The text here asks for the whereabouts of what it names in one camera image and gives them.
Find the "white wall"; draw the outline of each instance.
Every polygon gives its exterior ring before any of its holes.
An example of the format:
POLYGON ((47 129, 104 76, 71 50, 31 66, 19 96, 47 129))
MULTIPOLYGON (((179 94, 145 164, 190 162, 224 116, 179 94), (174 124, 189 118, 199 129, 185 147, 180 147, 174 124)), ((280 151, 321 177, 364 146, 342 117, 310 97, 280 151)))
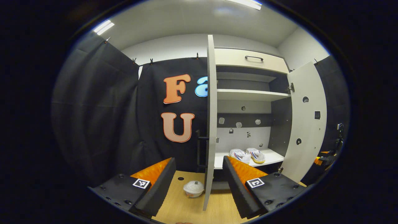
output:
POLYGON ((316 63, 314 59, 320 61, 330 55, 311 34, 300 27, 279 45, 278 50, 291 70, 310 61, 316 63))
MULTIPOLYGON (((281 55, 275 47, 250 39, 228 35, 213 35, 213 39, 215 47, 239 47, 281 55)), ((153 58, 153 61, 163 61, 196 57, 196 53, 199 53, 199 57, 207 57, 207 34, 163 37, 128 47, 122 52, 131 59, 137 58, 136 63, 139 65, 149 63, 151 58, 153 58)))

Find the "cabinet drawer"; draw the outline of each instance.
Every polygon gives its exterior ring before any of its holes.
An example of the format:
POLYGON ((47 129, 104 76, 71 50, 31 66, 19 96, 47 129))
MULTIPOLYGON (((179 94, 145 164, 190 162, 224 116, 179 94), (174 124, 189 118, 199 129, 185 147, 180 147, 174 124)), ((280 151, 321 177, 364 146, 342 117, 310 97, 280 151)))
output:
POLYGON ((249 67, 289 73, 283 58, 255 51, 215 48, 215 59, 218 66, 249 67))

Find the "black curtain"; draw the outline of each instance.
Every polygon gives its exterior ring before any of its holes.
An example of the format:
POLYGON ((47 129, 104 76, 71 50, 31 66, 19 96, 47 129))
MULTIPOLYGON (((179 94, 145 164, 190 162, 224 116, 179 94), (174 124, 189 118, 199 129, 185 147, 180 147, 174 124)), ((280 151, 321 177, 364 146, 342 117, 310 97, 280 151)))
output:
POLYGON ((60 149, 91 187, 116 173, 132 174, 139 160, 138 65, 94 32, 70 51, 51 101, 60 149))
MULTIPOLYGON (((325 90, 326 109, 328 114, 325 137, 319 152, 330 151, 336 148, 335 142, 339 138, 337 124, 344 124, 344 142, 346 142, 347 139, 350 120, 350 98, 348 86, 343 72, 341 71, 337 61, 332 56, 328 56, 319 61, 315 64, 315 67, 319 73, 325 90)), ((313 184, 324 172, 324 166, 319 166, 313 163, 301 182, 306 185, 313 184)))
MULTIPOLYGON (((169 157, 175 157, 177 170, 195 172, 197 168, 197 138, 196 130, 200 130, 201 136, 207 133, 207 97, 199 97, 195 94, 195 88, 199 85, 197 80, 207 77, 207 58, 181 58, 166 61, 157 61, 145 64, 138 82, 137 114, 139 133, 143 139, 143 147, 137 154, 140 155, 140 163, 151 165, 169 157), (182 97, 180 102, 164 104, 166 97, 167 77, 188 74, 191 81, 185 83, 185 93, 178 93, 182 97), (192 113, 191 138, 183 143, 173 142, 167 139, 163 133, 163 112, 175 113, 174 133, 182 135, 183 120, 181 113, 192 113)), ((201 144, 201 158, 205 157, 205 142, 201 144)))

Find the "open cabinet door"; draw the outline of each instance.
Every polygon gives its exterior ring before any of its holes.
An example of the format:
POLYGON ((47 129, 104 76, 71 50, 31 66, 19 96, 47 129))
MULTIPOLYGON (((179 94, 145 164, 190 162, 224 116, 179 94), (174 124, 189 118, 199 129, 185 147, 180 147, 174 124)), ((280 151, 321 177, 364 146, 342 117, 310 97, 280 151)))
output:
POLYGON ((213 35, 208 35, 207 46, 207 141, 206 152, 206 172, 205 172, 205 202, 203 211, 207 208, 210 198, 211 185, 213 183, 214 159, 216 150, 217 136, 217 77, 216 77, 216 60, 214 53, 213 35))
POLYGON ((326 130, 326 97, 312 62, 287 74, 292 100, 292 129, 283 175, 301 181, 317 157, 326 130))

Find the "blue letter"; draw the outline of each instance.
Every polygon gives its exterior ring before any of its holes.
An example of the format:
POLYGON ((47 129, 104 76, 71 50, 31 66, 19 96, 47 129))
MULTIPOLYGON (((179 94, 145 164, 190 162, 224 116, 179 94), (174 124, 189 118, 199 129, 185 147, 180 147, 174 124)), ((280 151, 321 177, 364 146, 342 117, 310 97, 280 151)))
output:
POLYGON ((198 79, 197 83, 200 85, 196 87, 195 94, 199 97, 207 97, 207 84, 203 84, 204 82, 207 82, 207 76, 198 79))

